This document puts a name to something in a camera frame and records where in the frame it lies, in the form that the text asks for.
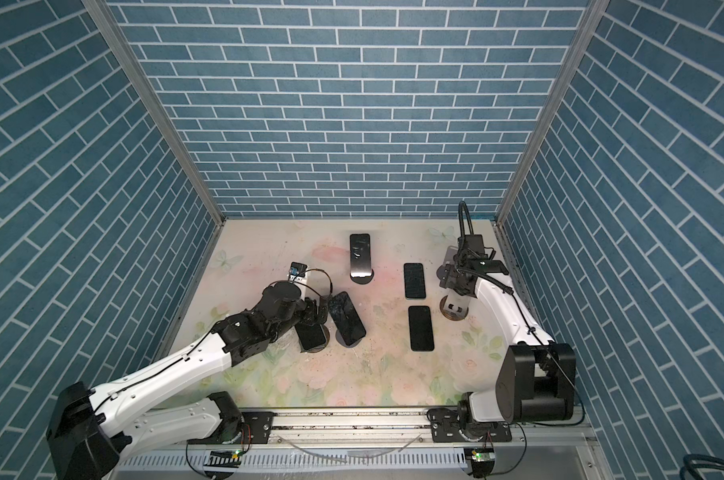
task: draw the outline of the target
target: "phone screen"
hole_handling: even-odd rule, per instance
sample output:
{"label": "phone screen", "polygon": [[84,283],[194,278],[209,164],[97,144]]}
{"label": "phone screen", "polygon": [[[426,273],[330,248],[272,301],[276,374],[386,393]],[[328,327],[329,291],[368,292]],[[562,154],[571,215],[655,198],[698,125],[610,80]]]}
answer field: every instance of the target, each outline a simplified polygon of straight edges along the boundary
{"label": "phone screen", "polygon": [[300,350],[302,352],[317,349],[328,343],[328,339],[324,336],[322,325],[306,326],[298,323],[295,326],[295,332],[298,334]]}
{"label": "phone screen", "polygon": [[370,235],[352,234],[349,235],[349,253],[351,276],[366,277],[373,274],[373,267],[370,260]]}
{"label": "phone screen", "polygon": [[431,309],[428,306],[411,306],[407,314],[410,320],[410,348],[414,352],[434,351]]}
{"label": "phone screen", "polygon": [[343,337],[346,345],[353,345],[367,335],[354,304],[346,292],[333,295],[329,304],[330,316]]}
{"label": "phone screen", "polygon": [[426,298],[424,264],[405,264],[405,298],[422,300]]}

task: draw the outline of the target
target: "black motor housing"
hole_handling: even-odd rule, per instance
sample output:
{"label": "black motor housing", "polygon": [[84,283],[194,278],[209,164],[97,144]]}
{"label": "black motor housing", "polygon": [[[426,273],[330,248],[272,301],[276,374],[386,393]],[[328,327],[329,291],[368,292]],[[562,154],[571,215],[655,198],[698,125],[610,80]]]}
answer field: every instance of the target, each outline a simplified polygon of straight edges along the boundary
{"label": "black motor housing", "polygon": [[132,438],[107,437],[93,414],[91,391],[77,382],[63,389],[52,410],[47,444],[59,480],[100,480],[119,462]]}
{"label": "black motor housing", "polygon": [[[562,370],[551,362],[553,355]],[[546,376],[535,377],[536,364]],[[496,399],[508,423],[567,420],[572,417],[576,354],[567,343],[510,345],[496,382]]]}
{"label": "black motor housing", "polygon": [[252,310],[227,316],[213,325],[232,354],[232,366],[266,350],[309,314],[300,288],[286,280],[267,286]]}

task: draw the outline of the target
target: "round base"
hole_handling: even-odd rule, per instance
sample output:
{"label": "round base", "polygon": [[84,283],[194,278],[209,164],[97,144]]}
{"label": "round base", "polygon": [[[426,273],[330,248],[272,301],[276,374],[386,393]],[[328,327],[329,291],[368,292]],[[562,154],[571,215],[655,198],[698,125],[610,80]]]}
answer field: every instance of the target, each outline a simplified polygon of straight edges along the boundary
{"label": "round base", "polygon": [[447,295],[442,297],[442,300],[440,300],[440,312],[442,312],[446,319],[452,320],[453,322],[458,322],[459,320],[465,319],[466,316],[469,315],[469,309],[466,309],[461,313],[453,312],[452,310],[446,309],[445,302],[447,302]]}
{"label": "round base", "polygon": [[319,353],[330,343],[330,331],[324,325],[322,325],[322,331],[324,332],[324,338],[328,339],[324,345],[316,346],[313,349],[306,350],[306,353]]}
{"label": "round base", "polygon": [[340,343],[341,346],[345,346],[348,349],[355,348],[362,341],[362,339],[359,339],[356,342],[352,343],[351,345],[347,345],[346,341],[344,341],[344,338],[340,335],[340,331],[338,331],[338,330],[335,331],[335,339],[338,341],[338,343]]}
{"label": "round base", "polygon": [[351,276],[351,274],[349,274],[349,278],[351,278],[351,281],[354,283],[359,283],[360,285],[367,285],[367,283],[370,283],[373,280],[374,276],[375,270],[370,270],[370,276]]}

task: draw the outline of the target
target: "metal frame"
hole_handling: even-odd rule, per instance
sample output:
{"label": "metal frame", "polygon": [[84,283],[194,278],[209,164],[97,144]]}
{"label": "metal frame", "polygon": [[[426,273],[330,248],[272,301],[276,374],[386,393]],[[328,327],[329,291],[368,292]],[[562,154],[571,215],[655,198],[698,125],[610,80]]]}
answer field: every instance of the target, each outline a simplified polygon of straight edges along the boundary
{"label": "metal frame", "polygon": [[549,127],[551,127],[552,121],[554,120],[554,115],[557,110],[559,110],[559,105],[567,93],[570,82],[573,77],[576,76],[576,70],[583,59],[586,47],[592,40],[594,31],[597,29],[597,25],[602,19],[602,14],[605,13],[609,2],[610,0],[592,0],[578,24],[576,36],[573,38],[564,60],[562,60],[562,66],[559,68],[559,73],[554,81],[551,93],[549,93],[549,96],[546,98],[546,103],[543,105],[541,116],[538,123],[536,123],[536,128],[532,131],[532,134],[530,134],[527,146],[525,146],[525,150],[522,152],[520,164],[514,171],[514,175],[512,175],[511,181],[509,182],[509,187],[506,190],[506,195],[503,196],[501,205],[498,208],[496,221],[499,224],[503,224],[509,216],[511,206],[514,204],[516,196],[520,193],[522,183],[527,177],[527,172],[530,171],[532,163],[536,160],[536,155],[538,155],[541,149],[543,139],[549,132]]}
{"label": "metal frame", "polygon": [[[350,468],[454,468],[465,466],[464,447],[479,442],[434,443],[429,407],[361,407],[361,408],[272,408],[249,409],[276,414],[268,444],[252,446],[252,453],[243,457],[240,473],[285,473],[342,470]],[[577,408],[574,416],[579,416]],[[600,450],[594,431],[585,422],[580,426],[561,428],[526,425],[525,435],[518,426],[511,426],[512,440],[497,443],[499,451],[518,451],[525,445],[533,447],[575,447],[578,461],[587,480],[610,480],[599,460]],[[232,446],[191,446],[189,458],[199,467],[213,449]],[[313,454],[337,458],[338,462],[317,460],[299,449]],[[365,456],[382,455],[380,460]],[[158,472],[186,470],[184,446],[130,458],[120,464],[117,472]],[[221,472],[226,468],[216,468]]]}
{"label": "metal frame", "polygon": [[88,14],[90,14],[101,35],[103,35],[108,47],[112,50],[112,53],[114,53],[117,61],[122,66],[122,70],[127,75],[128,80],[136,89],[136,92],[138,92],[138,96],[143,102],[144,107],[146,107],[148,114],[152,116],[162,137],[167,141],[168,146],[175,154],[175,159],[188,176],[197,195],[202,199],[215,225],[223,225],[224,216],[221,209],[218,208],[218,204],[213,199],[210,189],[208,189],[199,170],[197,170],[197,167],[194,165],[192,156],[189,154],[181,136],[175,129],[175,125],[170,121],[170,117],[168,117],[165,108],[162,106],[162,102],[159,101],[157,92],[148,81],[146,73],[144,73],[141,64],[138,62],[136,53],[130,48],[127,37],[119,25],[117,25],[117,20],[106,4],[106,0],[82,0],[82,4],[85,5]]}
{"label": "metal frame", "polygon": [[514,250],[511,248],[511,241],[506,235],[506,229],[503,228],[503,225],[495,222],[492,224],[492,232],[496,235],[504,263],[506,264],[506,268],[509,269],[511,280],[514,282],[514,291],[520,295],[527,309],[530,310],[536,320],[540,322],[541,317],[538,314],[535,303],[532,302],[530,289],[527,288],[527,283],[525,283],[525,279],[522,276],[520,264],[516,261],[516,255],[514,255]]}
{"label": "metal frame", "polygon": [[213,230],[213,235],[210,237],[208,245],[204,248],[202,258],[199,259],[199,264],[197,264],[196,269],[194,269],[194,275],[192,275],[192,280],[191,282],[189,282],[188,288],[183,294],[183,300],[181,300],[181,303],[178,305],[174,317],[172,318],[172,320],[170,320],[168,330],[165,332],[165,336],[159,343],[159,348],[154,355],[154,362],[163,359],[167,355],[172,353],[170,351],[170,349],[172,348],[172,343],[175,341],[175,336],[178,334],[178,330],[181,328],[181,323],[183,322],[184,317],[186,317],[186,312],[188,312],[188,308],[192,304],[192,300],[194,300],[194,294],[197,292],[197,287],[199,287],[199,283],[202,281],[204,271],[208,268],[210,259],[212,258],[213,252],[215,251],[215,246],[218,244],[218,239],[221,237],[221,233],[223,232],[224,225],[225,221],[222,224],[215,226],[215,229]]}

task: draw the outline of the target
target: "black cable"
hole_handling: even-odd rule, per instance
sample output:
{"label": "black cable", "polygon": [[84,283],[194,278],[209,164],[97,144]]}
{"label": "black cable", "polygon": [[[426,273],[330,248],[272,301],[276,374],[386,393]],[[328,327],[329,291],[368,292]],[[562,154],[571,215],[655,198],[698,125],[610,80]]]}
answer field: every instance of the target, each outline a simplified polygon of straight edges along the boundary
{"label": "black cable", "polygon": [[474,226],[471,224],[471,213],[469,212],[469,207],[466,205],[466,202],[463,200],[458,202],[458,223],[460,224],[460,235],[463,236],[466,234],[466,231],[463,229],[464,212],[466,212],[466,223],[469,225],[469,235],[474,235]]}
{"label": "black cable", "polygon": [[492,443],[492,437],[490,436],[490,430],[485,434],[485,442],[482,444],[482,448],[487,448],[487,441],[490,440],[490,447],[493,451],[496,450],[496,446]]}
{"label": "black cable", "polygon": [[199,470],[197,470],[196,468],[194,468],[194,465],[192,465],[192,463],[188,460],[188,442],[186,442],[186,465],[188,465],[188,467],[189,467],[191,470],[193,470],[194,473],[196,473],[197,475],[202,475],[202,476],[205,477],[207,480],[215,480],[216,477],[217,477],[217,475],[213,475],[213,476],[210,477],[210,476],[208,476],[208,474],[203,473],[203,472],[200,472]]}
{"label": "black cable", "polygon": [[695,480],[703,480],[703,476],[698,472],[699,468],[706,468],[708,470],[718,470],[724,472],[724,466],[715,463],[696,463],[692,467],[682,467],[679,469],[679,477],[681,480],[686,480],[685,473],[689,473]]}
{"label": "black cable", "polygon": [[[297,282],[296,282],[295,280],[292,280],[290,283],[295,284],[295,283],[297,283]],[[322,294],[319,293],[319,292],[317,292],[317,291],[314,290],[313,288],[311,288],[309,285],[306,285],[305,283],[301,283],[301,285],[305,286],[306,288],[308,288],[308,289],[311,290],[312,292],[316,293],[319,298],[322,298]]]}
{"label": "black cable", "polygon": [[[275,285],[275,284],[280,283],[280,282],[288,282],[288,283],[292,283],[292,284],[294,284],[294,285],[297,285],[297,284],[298,284],[298,282],[297,282],[296,280],[275,280],[275,281],[269,283],[268,286],[272,286],[272,285]],[[321,294],[321,293],[317,292],[315,289],[311,288],[309,285],[306,285],[305,283],[301,283],[300,285],[301,285],[301,286],[305,286],[306,288],[308,288],[308,289],[311,290],[312,292],[316,293],[319,298],[322,297],[322,294]]]}
{"label": "black cable", "polygon": [[463,268],[462,266],[459,266],[456,268],[456,272],[459,272],[461,274],[469,274],[469,275],[476,275],[482,280],[487,280],[488,282],[492,283],[493,285],[497,286],[501,290],[503,290],[503,293],[506,293],[508,295],[512,295],[514,293],[514,289],[508,286],[507,284],[501,282],[500,280],[496,280],[492,278],[491,276],[488,276],[486,274],[482,274],[480,272],[477,272],[476,270]]}
{"label": "black cable", "polygon": [[325,276],[328,278],[328,281],[330,282],[330,294],[333,294],[333,279],[330,278],[330,275],[328,272],[322,270],[321,268],[310,268],[309,270],[306,270],[307,272],[321,272],[325,274]]}
{"label": "black cable", "polygon": [[[684,462],[684,466],[679,469],[679,477],[681,480],[685,480],[685,473],[689,473],[695,480],[703,480],[703,476],[700,472],[698,472],[699,468],[724,472],[723,458],[700,454],[688,454],[684,456],[682,460]],[[693,463],[694,461],[701,461],[704,463]]]}
{"label": "black cable", "polygon": [[244,437],[244,428],[245,428],[245,427],[248,428],[248,447],[242,452],[242,454],[241,454],[240,456],[244,455],[244,454],[247,453],[247,452],[250,452],[250,447],[252,447],[252,445],[253,445],[253,442],[252,442],[252,434],[253,434],[253,433],[252,433],[252,431],[251,431],[251,429],[250,429],[250,425],[247,424],[247,423],[242,423],[242,436]]}
{"label": "black cable", "polygon": [[[208,338],[208,335],[210,335],[210,333],[211,333],[212,331],[213,331],[213,329],[208,330],[208,332],[204,334],[204,336],[196,343],[196,345],[194,345],[194,347],[192,347],[191,350],[188,351],[188,353],[187,353],[186,355],[191,355],[192,352],[194,352],[194,351],[197,349],[197,347],[199,347],[199,346],[202,344],[202,342],[204,341],[204,339]],[[117,391],[114,392],[113,394],[109,395],[107,398],[104,398],[103,401],[98,404],[98,407],[96,407],[96,409],[92,411],[93,415],[95,415],[96,413],[98,413],[98,410],[103,406],[104,403],[106,403],[107,400],[111,400],[111,399],[112,399],[112,396],[118,395],[118,394],[124,392],[124,391],[127,390],[127,389],[131,389],[131,388],[133,388],[133,387],[136,386],[136,385],[140,385],[141,383],[144,383],[144,382],[146,382],[146,381],[148,381],[148,380],[151,380],[151,379],[155,378],[155,377],[158,376],[158,375],[163,374],[167,369],[169,369],[170,367],[174,366],[176,363],[180,362],[181,360],[183,360],[183,357],[182,357],[182,356],[180,356],[180,357],[178,357],[177,359],[173,360],[172,362],[170,362],[169,364],[167,364],[167,365],[165,366],[165,368],[163,368],[162,370],[159,370],[159,371],[156,372],[155,374],[150,375],[150,376],[147,376],[145,379],[141,379],[141,380],[138,380],[137,382],[131,383],[130,385],[125,386],[125,387],[117,390]]]}
{"label": "black cable", "polygon": [[518,427],[520,428],[520,430],[522,430],[522,438],[523,438],[523,440],[524,440],[524,442],[525,442],[525,448],[522,450],[522,454],[520,455],[520,459],[516,461],[516,463],[514,464],[513,467],[509,468],[509,469],[506,470],[505,472],[491,473],[491,474],[487,475],[486,477],[491,477],[491,476],[493,476],[493,475],[505,475],[505,474],[507,474],[507,473],[511,473],[511,472],[514,471],[515,468],[517,468],[518,466],[520,466],[520,464],[522,463],[522,459],[525,457],[525,454],[527,453],[527,435],[525,435],[525,429],[522,428],[522,426],[521,426],[519,423],[515,423],[514,425],[518,426]]}
{"label": "black cable", "polygon": [[[510,286],[508,286],[507,284],[505,284],[505,283],[503,283],[503,282],[501,282],[501,281],[499,281],[499,280],[496,280],[496,279],[492,278],[492,277],[489,276],[489,275],[482,274],[482,273],[477,272],[477,271],[475,271],[475,270],[470,270],[470,269],[467,269],[467,268],[456,268],[456,272],[460,272],[460,273],[462,273],[462,274],[476,275],[476,276],[478,276],[479,278],[481,278],[481,279],[483,279],[483,280],[487,280],[487,281],[491,282],[493,285],[495,285],[495,286],[497,286],[498,288],[500,288],[500,289],[503,291],[503,293],[506,293],[507,295],[511,295],[511,298],[514,300],[514,303],[516,304],[516,308],[517,308],[518,311],[520,312],[520,315],[521,315],[521,317],[522,317],[522,320],[525,321],[525,325],[527,326],[527,332],[528,332],[528,333],[531,333],[532,336],[538,341],[538,343],[539,343],[541,346],[543,346],[543,347],[548,347],[548,345],[545,344],[543,341],[541,341],[541,339],[538,338],[538,335],[536,335],[536,328],[535,328],[534,326],[530,325],[530,322],[527,321],[527,317],[525,316],[525,313],[522,312],[522,307],[520,306],[520,302],[516,299],[516,296],[514,295],[514,289],[513,289],[513,288],[511,288]],[[559,362],[554,358],[554,354],[552,354],[551,351],[549,351],[548,348],[546,348],[546,352],[549,354],[549,358],[550,358],[551,360],[553,360],[554,363],[557,365],[557,368],[559,368],[559,371],[560,371],[560,373],[565,377],[565,380],[568,381],[568,383],[569,383],[570,386],[572,387],[573,392],[576,394],[576,397],[578,397],[578,403],[581,404],[581,417],[580,417],[580,419],[579,419],[577,422],[575,422],[575,423],[560,423],[560,424],[555,424],[555,423],[538,423],[538,422],[528,422],[528,423],[531,423],[531,424],[533,424],[533,425],[538,425],[538,426],[544,426],[544,427],[574,427],[574,426],[576,426],[576,425],[581,425],[581,424],[584,422],[584,420],[586,420],[586,408],[585,408],[584,405],[583,405],[583,398],[581,398],[581,395],[578,393],[578,389],[576,388],[575,382],[574,382],[573,380],[571,380],[570,377],[567,376],[567,374],[565,373],[565,370],[562,368],[561,365],[559,365]]]}

